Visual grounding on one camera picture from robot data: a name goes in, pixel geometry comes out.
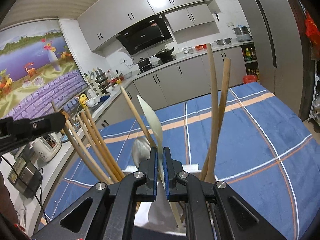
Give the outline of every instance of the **lake picture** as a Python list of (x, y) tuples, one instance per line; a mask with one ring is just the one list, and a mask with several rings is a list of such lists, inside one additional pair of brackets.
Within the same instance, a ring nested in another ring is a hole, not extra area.
[(61, 105), (86, 86), (57, 20), (24, 25), (0, 33), (0, 117), (47, 114), (51, 100)]

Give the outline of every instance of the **white countertop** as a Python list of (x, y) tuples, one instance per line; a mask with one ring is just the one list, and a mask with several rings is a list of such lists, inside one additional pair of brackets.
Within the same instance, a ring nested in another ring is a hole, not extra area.
[[(227, 44), (227, 45), (215, 45), (212, 47), (212, 51), (219, 51), (222, 49), (229, 49), (229, 48), (233, 48), (233, 47), (239, 47), (242, 46), (243, 44), (246, 43), (253, 43), (253, 40), (251, 41), (244, 41), (244, 42), (238, 42), (238, 41), (233, 41), (231, 44)], [(137, 75), (137, 73), (139, 71), (137, 71), (136, 73), (133, 73), (133, 76), (131, 78), (128, 78), (127, 80), (124, 80), (121, 85), (126, 88), (128, 85), (131, 84), (131, 82), (133, 82), (134, 80), (141, 78), (145, 75), (148, 75), (154, 71), (157, 71), (159, 69), (168, 67), (170, 65), (176, 64), (178, 62), (193, 58), (193, 57), (198, 57), (201, 55), (207, 54), (207, 50), (206, 49), (202, 49), (198, 52), (194, 52), (193, 54), (188, 53), (188, 54), (184, 54), (183, 52), (179, 52), (176, 54), (176, 59), (174, 61), (168, 62), (166, 64), (160, 65), (158, 67), (155, 67), (149, 71), (146, 71), (140, 75)], [(111, 93), (110, 93), (110, 97), (108, 98), (108, 100), (106, 100), (93, 114), (92, 114), (92, 118), (94, 121), (96, 121), (101, 114), (108, 108), (108, 106), (118, 97), (118, 95), (120, 95), (121, 91), (120, 91), (120, 87), (116, 87)], [(79, 131), (77, 132), (78, 136), (80, 138), (84, 137), (84, 132), (83, 130), (80, 128)], [(57, 179), (57, 176), (59, 175), (59, 173), (61, 172), (63, 166), (65, 165), (66, 161), (68, 160), (68, 158), (71, 156), (72, 152), (73, 152), (73, 147), (71, 145), (71, 143), (65, 142), (62, 144), (61, 149), (59, 150), (59, 152), (56, 154), (56, 156), (50, 161), (48, 162), (44, 167), (44, 173), (43, 173), (43, 181), (42, 181), (42, 196), (43, 199), (45, 200), (46, 197), (48, 196), (48, 193), (50, 191), (50, 189), (52, 188), (55, 180)], [(15, 206), (19, 205), (19, 203), (24, 203), (25, 207), (27, 208), (27, 212), (26, 212), (26, 231), (27, 234), (29, 236), (33, 235), (33, 231), (34, 228), (36, 226), (36, 222), (39, 216), (39, 213), (41, 211), (40, 206), (37, 202), (37, 200), (35, 198), (33, 199), (25, 199), (22, 195), (20, 195), (20, 197), (18, 197), (18, 199), (16, 200), (16, 202), (14, 203)]]

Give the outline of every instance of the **metal screw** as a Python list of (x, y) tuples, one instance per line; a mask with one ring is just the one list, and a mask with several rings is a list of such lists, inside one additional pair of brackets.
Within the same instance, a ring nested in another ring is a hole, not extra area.
[(222, 180), (217, 181), (218, 188), (225, 188), (226, 186), (227, 186), (227, 184), (224, 181), (222, 181)]
[(142, 171), (136, 171), (134, 174), (133, 174), (137, 179), (138, 178), (142, 178), (144, 176), (143, 172)]
[(178, 175), (180, 178), (186, 178), (188, 177), (189, 173), (187, 173), (186, 171), (180, 171)]
[(106, 187), (106, 184), (103, 182), (99, 182), (96, 184), (96, 189), (97, 190), (103, 190)]

